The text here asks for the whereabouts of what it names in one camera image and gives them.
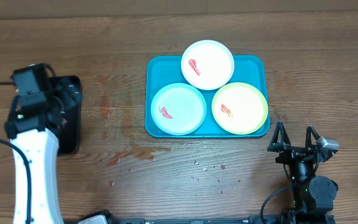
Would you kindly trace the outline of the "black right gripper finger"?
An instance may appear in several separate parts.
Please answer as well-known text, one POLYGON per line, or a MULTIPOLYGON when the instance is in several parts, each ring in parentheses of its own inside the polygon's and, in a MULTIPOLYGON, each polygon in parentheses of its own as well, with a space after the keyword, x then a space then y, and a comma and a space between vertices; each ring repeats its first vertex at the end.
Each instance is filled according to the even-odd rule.
POLYGON ((285 130, 284 124, 282 121, 278 121, 276 123, 272 140, 268 145, 267 150, 269 152, 283 152, 289 149, 290 146, 291 146, 291 142, 285 130))
POLYGON ((306 128, 306 138, 305 138, 305 147, 311 148, 312 147, 312 141, 311 137, 314 137, 315 140, 318 140, 320 138, 320 135, 316 132, 315 128, 312 127, 312 125, 309 125, 306 128))

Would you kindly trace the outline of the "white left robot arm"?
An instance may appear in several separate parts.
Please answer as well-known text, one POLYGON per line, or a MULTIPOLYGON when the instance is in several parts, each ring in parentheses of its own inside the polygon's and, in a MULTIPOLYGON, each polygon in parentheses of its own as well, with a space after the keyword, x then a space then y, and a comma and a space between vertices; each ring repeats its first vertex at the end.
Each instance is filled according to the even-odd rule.
POLYGON ((14 223, 63 223, 57 190, 57 157, 75 154, 80 143, 81 103, 65 109, 57 131, 30 123, 9 136, 15 156, 16 202, 14 223))

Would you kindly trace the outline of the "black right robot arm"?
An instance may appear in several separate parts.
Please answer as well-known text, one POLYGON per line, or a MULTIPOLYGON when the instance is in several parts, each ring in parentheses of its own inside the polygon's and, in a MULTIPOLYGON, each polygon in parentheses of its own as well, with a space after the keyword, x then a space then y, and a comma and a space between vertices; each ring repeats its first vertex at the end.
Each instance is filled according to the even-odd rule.
POLYGON ((265 199, 260 209, 262 223, 334 223, 334 217, 328 213, 333 210, 339 187, 335 181, 318 176, 316 172, 321 163, 338 152, 339 143, 320 136, 314 127, 308 126, 305 145, 292 146, 283 122, 278 121, 267 150, 278 153, 275 162, 283 165, 291 184, 265 199), (267 202, 287 189, 293 195, 293 208, 273 218, 265 218, 264 208, 267 202))

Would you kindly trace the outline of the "light blue plate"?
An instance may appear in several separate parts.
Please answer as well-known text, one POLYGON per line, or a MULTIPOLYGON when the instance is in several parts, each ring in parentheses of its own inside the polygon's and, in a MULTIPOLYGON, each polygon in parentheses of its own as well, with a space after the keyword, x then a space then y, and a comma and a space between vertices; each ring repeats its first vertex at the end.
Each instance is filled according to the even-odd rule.
POLYGON ((152 121, 164 133, 184 136, 195 132, 206 118, 206 100, 195 87, 172 83, 161 88, 150 104, 152 121))

